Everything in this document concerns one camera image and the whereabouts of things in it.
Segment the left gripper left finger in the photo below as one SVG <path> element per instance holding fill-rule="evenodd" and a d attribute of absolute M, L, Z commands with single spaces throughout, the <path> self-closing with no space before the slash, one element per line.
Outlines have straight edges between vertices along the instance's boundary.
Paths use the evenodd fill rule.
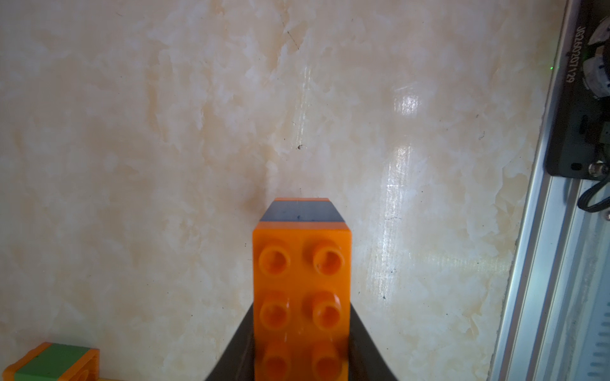
<path fill-rule="evenodd" d="M 251 305 L 206 381 L 255 380 L 254 306 Z"/>

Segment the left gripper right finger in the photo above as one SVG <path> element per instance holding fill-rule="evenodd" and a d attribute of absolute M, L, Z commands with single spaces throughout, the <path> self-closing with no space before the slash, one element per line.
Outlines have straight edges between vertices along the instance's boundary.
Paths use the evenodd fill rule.
<path fill-rule="evenodd" d="M 348 380 L 351 381 L 397 381 L 384 361 L 354 305 L 350 305 Z"/>

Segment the green lego brick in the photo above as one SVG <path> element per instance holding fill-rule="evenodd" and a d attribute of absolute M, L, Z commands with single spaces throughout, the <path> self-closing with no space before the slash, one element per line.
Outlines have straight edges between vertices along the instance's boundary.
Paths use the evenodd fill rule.
<path fill-rule="evenodd" d="M 89 348 L 51 344 L 16 371 L 14 380 L 58 380 Z"/>

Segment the blue lego brick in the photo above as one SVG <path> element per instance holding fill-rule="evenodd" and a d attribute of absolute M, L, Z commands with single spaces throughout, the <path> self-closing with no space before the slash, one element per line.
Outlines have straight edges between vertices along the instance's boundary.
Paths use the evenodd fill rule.
<path fill-rule="evenodd" d="M 272 202 L 261 222 L 344 222 L 332 202 Z"/>

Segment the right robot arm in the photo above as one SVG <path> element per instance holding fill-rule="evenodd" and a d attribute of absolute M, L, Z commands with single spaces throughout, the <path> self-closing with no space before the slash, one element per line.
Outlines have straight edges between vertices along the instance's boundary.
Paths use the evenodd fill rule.
<path fill-rule="evenodd" d="M 593 202 L 609 186 L 609 2 L 577 5 L 545 165 L 552 176 L 594 181 L 577 206 L 595 214 L 609 208 L 608 197 Z"/>

